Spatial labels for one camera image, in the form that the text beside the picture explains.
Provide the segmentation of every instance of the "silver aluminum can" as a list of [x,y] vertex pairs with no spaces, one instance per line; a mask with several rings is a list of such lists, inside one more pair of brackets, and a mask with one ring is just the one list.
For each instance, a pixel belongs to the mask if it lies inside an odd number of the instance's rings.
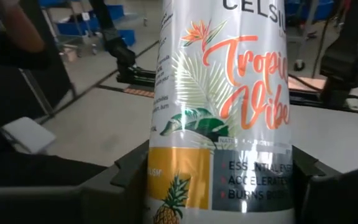
[[145,223],[293,223],[284,0],[164,0]]

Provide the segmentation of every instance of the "gray floor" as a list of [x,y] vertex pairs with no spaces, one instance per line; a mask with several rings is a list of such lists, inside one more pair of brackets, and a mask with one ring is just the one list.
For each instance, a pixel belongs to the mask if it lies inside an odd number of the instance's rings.
[[[159,24],[162,0],[144,0],[145,10],[139,0],[108,0],[108,4],[123,3],[127,12],[138,12],[140,17],[125,24],[123,28],[135,29],[137,43],[133,51],[139,53],[159,38]],[[143,26],[143,14],[146,12],[148,26]],[[61,19],[67,11],[56,10],[53,16]],[[330,31],[329,42],[335,39],[335,32]],[[317,76],[311,80],[311,69],[316,57],[319,39],[309,40],[301,57],[306,62],[306,69],[291,74],[303,78],[312,85],[321,88],[324,78]],[[292,68],[295,50],[288,44],[289,68]],[[137,64],[145,69],[155,70],[158,47],[151,48],[137,59]],[[85,91],[94,83],[116,69],[115,59],[106,52],[97,55],[85,55],[66,63],[71,81],[78,92]],[[103,85],[125,88],[127,85],[117,83],[115,75]],[[294,80],[291,88],[307,89]],[[71,100],[67,96],[61,105]],[[142,96],[127,95],[115,91],[94,88],[80,100],[59,113],[44,126],[57,136],[57,141],[48,149],[49,154],[56,154],[68,159],[92,162],[110,166],[115,160],[131,151],[149,138],[152,99]]]

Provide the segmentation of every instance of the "person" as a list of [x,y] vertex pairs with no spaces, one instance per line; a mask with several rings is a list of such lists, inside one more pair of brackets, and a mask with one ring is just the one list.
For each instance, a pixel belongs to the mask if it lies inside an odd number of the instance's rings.
[[[0,31],[0,65],[47,68],[45,42],[19,0],[0,0],[0,14],[5,28]],[[19,153],[0,132],[0,187],[79,185],[105,169],[57,156]]]

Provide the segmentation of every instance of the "can label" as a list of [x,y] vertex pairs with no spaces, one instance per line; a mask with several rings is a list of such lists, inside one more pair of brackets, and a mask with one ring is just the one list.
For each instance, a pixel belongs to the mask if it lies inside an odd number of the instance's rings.
[[164,0],[146,223],[292,223],[283,0]]

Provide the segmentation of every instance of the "blue bin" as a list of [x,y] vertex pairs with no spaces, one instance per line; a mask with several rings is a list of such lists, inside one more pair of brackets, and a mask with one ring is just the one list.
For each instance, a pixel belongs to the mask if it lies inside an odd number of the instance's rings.
[[55,6],[57,4],[63,4],[66,0],[38,0],[41,7]]
[[128,46],[132,46],[135,44],[135,31],[134,30],[119,30],[119,34],[124,40],[125,44]]
[[110,17],[112,20],[116,20],[124,17],[123,5],[110,5],[107,6],[107,8],[109,9]]
[[[288,1],[285,4],[285,15],[287,17],[294,16],[298,12],[298,8],[300,6],[299,0]],[[316,14],[314,15],[315,21],[326,20],[330,15],[334,6],[333,0],[319,0],[319,6],[317,7]],[[309,7],[303,6],[301,10],[301,19],[307,20],[309,15]]]
[[[61,1],[61,0],[41,0],[41,1]],[[124,17],[124,6],[122,5],[108,5],[110,17],[112,20],[120,19]],[[92,31],[97,31],[99,28],[99,22],[93,12],[93,10],[89,11],[90,20],[89,28]],[[86,22],[79,22],[79,26],[81,29],[81,33],[78,32],[78,29],[74,22],[58,22],[57,29],[59,33],[62,35],[86,35],[86,31],[88,30],[86,27]]]
[[[97,31],[99,27],[98,19],[95,17],[91,17],[88,20],[89,28],[92,31]],[[81,33],[78,32],[77,26],[75,22],[58,22],[56,23],[57,29],[59,30],[59,34],[62,35],[86,35],[88,28],[86,26],[86,22],[82,21],[78,23]]]

